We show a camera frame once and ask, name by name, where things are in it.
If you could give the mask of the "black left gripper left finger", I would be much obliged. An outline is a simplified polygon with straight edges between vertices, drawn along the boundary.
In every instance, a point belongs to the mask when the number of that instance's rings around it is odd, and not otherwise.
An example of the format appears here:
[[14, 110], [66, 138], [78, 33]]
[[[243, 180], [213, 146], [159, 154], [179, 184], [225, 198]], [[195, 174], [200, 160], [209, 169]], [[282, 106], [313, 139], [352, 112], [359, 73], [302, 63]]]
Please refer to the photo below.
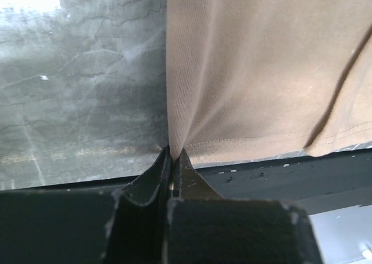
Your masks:
[[169, 149], [125, 186], [1, 192], [2, 263], [157, 263]]

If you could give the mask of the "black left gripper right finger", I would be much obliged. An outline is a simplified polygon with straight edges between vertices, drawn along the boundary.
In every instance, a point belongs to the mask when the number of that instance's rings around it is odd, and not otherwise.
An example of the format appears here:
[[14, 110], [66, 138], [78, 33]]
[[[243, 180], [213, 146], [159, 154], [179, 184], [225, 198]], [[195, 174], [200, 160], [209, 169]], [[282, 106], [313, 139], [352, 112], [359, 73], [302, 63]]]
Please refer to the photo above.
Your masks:
[[320, 263], [304, 209], [291, 201], [226, 199], [176, 160], [167, 203], [168, 263]]

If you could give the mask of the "beige t shirt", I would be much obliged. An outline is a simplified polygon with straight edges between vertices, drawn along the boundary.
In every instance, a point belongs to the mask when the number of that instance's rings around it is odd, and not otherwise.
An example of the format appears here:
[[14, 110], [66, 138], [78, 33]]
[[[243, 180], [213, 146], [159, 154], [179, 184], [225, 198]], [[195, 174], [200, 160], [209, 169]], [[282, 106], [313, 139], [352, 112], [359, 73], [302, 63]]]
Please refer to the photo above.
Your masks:
[[170, 153], [195, 164], [371, 141], [371, 0], [167, 0]]

